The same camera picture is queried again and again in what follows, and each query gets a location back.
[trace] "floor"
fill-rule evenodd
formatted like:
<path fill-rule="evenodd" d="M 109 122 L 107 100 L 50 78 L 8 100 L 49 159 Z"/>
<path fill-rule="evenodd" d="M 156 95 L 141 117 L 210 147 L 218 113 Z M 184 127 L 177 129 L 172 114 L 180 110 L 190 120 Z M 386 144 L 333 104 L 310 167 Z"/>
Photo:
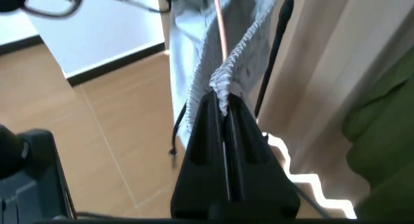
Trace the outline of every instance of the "floor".
<path fill-rule="evenodd" d="M 0 57 L 0 100 L 0 123 L 15 133 L 53 132 L 77 210 L 169 217 L 179 170 L 171 169 L 167 154 L 173 126 L 168 55 L 73 88 L 38 45 Z M 305 201 L 298 217 L 320 218 Z"/>

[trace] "clothing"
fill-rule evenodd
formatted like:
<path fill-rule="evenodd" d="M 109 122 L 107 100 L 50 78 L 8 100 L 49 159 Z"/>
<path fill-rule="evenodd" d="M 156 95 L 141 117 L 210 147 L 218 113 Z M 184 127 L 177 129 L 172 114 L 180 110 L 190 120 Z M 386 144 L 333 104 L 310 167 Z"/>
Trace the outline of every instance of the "clothing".
<path fill-rule="evenodd" d="M 343 134 L 353 142 L 351 169 L 369 182 L 357 204 L 361 219 L 414 218 L 414 47 L 348 114 Z"/>
<path fill-rule="evenodd" d="M 174 0 L 170 23 L 170 77 L 174 123 L 187 146 L 200 100 L 213 89 L 223 116 L 229 92 L 247 95 L 267 68 L 270 18 L 276 0 L 220 0 L 229 57 L 223 63 L 213 0 Z"/>

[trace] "sunlight on floor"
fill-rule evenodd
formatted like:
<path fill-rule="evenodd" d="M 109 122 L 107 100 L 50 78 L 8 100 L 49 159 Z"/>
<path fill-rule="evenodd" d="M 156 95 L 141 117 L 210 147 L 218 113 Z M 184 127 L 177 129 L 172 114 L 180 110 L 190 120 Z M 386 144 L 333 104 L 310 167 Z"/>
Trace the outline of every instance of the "sunlight on floor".
<path fill-rule="evenodd" d="M 285 171 L 287 177 L 294 183 L 309 183 L 312 186 L 312 191 L 316 198 L 316 202 L 323 208 L 339 208 L 342 209 L 345 213 L 347 218 L 356 219 L 356 215 L 354 212 L 354 208 L 352 203 L 349 200 L 337 200 L 337 199 L 326 199 L 323 196 L 321 182 L 319 180 L 319 176 L 316 174 L 300 174 L 300 175 L 292 175 L 289 171 L 290 168 L 290 156 L 288 153 L 288 149 L 283 142 L 282 139 L 279 137 L 275 137 L 268 133 L 263 133 L 263 135 L 268 135 L 268 143 L 271 146 L 275 146 L 279 148 L 283 157 L 285 158 L 285 165 L 283 170 Z"/>

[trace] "drawstring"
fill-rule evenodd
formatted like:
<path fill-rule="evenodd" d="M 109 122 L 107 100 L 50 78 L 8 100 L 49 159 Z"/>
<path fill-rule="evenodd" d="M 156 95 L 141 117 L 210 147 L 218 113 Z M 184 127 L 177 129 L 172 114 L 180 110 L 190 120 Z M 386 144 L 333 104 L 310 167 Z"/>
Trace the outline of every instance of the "drawstring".
<path fill-rule="evenodd" d="M 184 107 L 182 107 L 181 112 L 179 114 L 179 117 L 177 119 L 177 122 L 174 125 L 173 128 L 173 138 L 171 140 L 171 149 L 169 150 L 168 154 L 170 154 L 172 156 L 172 162 L 173 162 L 173 168 L 177 167 L 177 147 L 175 145 L 175 138 L 177 137 L 177 133 L 179 132 L 179 128 L 180 128 L 180 123 L 181 120 L 186 112 L 186 108 L 187 108 L 187 103 L 184 104 Z"/>

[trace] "green fabric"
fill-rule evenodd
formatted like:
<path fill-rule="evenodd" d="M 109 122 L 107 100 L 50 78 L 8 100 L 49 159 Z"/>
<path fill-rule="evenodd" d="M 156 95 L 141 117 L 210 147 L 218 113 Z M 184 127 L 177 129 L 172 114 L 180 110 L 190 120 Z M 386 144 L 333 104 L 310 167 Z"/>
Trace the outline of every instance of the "green fabric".
<path fill-rule="evenodd" d="M 414 219 L 414 47 L 347 115 L 350 168 L 371 192 L 356 206 L 361 219 Z"/>

